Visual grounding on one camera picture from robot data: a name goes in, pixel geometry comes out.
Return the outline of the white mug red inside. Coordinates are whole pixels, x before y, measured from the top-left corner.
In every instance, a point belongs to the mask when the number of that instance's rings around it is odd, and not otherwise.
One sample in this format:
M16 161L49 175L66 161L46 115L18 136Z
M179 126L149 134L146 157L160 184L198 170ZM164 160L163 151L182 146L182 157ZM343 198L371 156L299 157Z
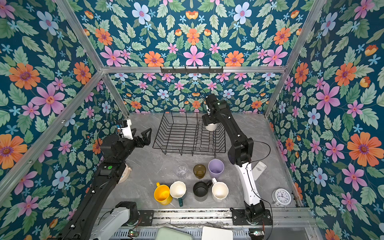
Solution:
M210 131L210 132L215 131L217 129L217 127L218 127L218 124L216 124L216 123L209 123L205 126L206 130Z

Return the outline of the black wire dish rack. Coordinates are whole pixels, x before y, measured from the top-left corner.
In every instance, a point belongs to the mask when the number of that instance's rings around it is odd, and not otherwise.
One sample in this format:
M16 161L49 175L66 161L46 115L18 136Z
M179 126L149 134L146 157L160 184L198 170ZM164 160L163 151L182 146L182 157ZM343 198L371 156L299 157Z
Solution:
M216 156L226 152L226 131L221 124L208 131L200 113L165 112L153 148L165 155Z

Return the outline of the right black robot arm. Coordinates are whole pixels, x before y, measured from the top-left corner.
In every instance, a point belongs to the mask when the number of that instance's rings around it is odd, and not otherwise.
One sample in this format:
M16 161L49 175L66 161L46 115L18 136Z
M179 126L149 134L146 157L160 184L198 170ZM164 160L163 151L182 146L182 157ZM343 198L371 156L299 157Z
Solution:
M239 173L244 191L245 217L251 224L256 224L265 215L265 204L260 197L256 181L252 174L252 156L254 141L248 138L238 126L230 106L225 100L218 100L214 94L205 97L207 113L202 116L203 124L208 130L221 124L231 141L228 158Z

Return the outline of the cream plate at left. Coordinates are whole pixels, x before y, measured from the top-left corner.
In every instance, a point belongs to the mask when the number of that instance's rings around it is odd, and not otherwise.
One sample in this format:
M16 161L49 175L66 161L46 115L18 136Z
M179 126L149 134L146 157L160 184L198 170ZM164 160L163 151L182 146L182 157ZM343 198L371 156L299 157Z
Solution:
M125 169L124 169L124 171L123 171L123 173L122 173L122 176L121 176L121 178L120 178L118 184L121 184L121 183L123 183L125 180L127 180L128 177L129 177L129 175L130 175L130 173L131 173L131 171L132 171L132 169L131 169L128 165L126 165L126 167L125 167Z

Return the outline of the clear glass cup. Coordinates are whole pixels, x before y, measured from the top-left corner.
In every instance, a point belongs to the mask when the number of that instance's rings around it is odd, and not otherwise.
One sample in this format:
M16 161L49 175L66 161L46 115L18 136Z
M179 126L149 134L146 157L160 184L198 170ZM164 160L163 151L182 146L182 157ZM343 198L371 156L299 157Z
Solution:
M178 164L175 170L176 176L184 179L188 176L188 166L185 164Z

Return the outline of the lilac plastic cup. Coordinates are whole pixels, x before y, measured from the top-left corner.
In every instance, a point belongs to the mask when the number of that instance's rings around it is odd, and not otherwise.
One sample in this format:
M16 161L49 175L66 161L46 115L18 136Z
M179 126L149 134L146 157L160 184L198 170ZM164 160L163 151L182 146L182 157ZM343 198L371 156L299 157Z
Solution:
M224 163L219 159L213 159L208 164L208 170L211 178L219 178L225 169Z

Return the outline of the olive tinted glass cup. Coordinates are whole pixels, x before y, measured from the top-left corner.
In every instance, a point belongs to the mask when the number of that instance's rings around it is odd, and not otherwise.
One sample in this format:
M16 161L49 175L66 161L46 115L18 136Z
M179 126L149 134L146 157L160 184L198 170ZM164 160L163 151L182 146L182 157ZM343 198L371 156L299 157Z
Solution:
M206 174L206 167L203 164L197 164L194 166L193 172L196 178L202 179Z

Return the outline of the black mug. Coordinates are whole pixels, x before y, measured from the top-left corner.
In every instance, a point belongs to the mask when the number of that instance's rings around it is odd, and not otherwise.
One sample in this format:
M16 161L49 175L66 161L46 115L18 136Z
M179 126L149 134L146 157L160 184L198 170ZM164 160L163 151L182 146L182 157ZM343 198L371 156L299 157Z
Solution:
M211 180L207 182L200 181L195 183L193 186L194 195L199 198L206 196L212 184L213 182Z

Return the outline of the white remote control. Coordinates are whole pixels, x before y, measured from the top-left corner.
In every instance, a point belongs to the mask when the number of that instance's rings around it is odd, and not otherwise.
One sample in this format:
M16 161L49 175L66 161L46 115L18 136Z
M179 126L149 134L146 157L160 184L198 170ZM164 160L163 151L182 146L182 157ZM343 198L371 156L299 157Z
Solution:
M256 181L266 169L267 165L261 161L258 161L257 164L252 168L254 181Z

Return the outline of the white fluted mug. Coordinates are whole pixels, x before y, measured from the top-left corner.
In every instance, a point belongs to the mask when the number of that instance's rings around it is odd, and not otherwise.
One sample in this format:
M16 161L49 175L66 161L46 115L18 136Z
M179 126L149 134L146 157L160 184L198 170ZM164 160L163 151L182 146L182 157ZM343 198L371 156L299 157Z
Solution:
M229 194L229 188L224 182L217 181L216 178L212 178L212 196L216 202L222 202L227 198Z

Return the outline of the pale green tray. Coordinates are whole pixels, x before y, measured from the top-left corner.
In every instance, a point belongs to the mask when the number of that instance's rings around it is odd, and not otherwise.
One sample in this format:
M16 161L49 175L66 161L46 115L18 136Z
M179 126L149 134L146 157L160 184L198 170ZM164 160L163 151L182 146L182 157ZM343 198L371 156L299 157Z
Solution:
M193 236L167 227L159 228L155 240L193 240Z

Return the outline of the white analog clock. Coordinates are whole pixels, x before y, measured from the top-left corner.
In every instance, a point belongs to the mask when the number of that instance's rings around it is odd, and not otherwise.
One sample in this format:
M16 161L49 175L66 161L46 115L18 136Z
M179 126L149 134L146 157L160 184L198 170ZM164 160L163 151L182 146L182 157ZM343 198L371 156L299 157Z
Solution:
M280 207L286 207L292 202L291 194L284 188L278 188L274 190L272 193L272 198L274 204Z

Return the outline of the white box front edge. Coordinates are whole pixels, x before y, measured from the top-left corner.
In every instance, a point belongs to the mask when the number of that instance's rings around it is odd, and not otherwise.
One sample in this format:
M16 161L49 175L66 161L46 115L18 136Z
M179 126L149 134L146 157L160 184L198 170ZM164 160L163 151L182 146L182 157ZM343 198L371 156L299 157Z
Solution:
M231 230L203 227L201 240L233 240L234 234Z

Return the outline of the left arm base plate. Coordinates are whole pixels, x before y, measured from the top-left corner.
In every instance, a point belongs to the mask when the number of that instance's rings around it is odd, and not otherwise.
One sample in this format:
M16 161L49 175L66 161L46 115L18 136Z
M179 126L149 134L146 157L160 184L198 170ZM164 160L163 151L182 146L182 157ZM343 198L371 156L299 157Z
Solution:
M154 220L153 210L138 210L134 212L129 220L125 223L125 226L129 227L150 227Z

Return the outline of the aluminium front rail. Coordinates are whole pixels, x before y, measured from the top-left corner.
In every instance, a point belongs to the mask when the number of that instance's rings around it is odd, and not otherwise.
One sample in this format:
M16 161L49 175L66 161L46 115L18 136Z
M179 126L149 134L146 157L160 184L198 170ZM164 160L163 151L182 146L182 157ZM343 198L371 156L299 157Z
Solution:
M267 208L273 218L275 228L309 228L316 227L317 223L309 208ZM152 226L163 225L192 227L192 226L224 226L233 227L232 214L229 208L211 209L153 209L154 220ZM271 227L266 225L236 226L244 228Z

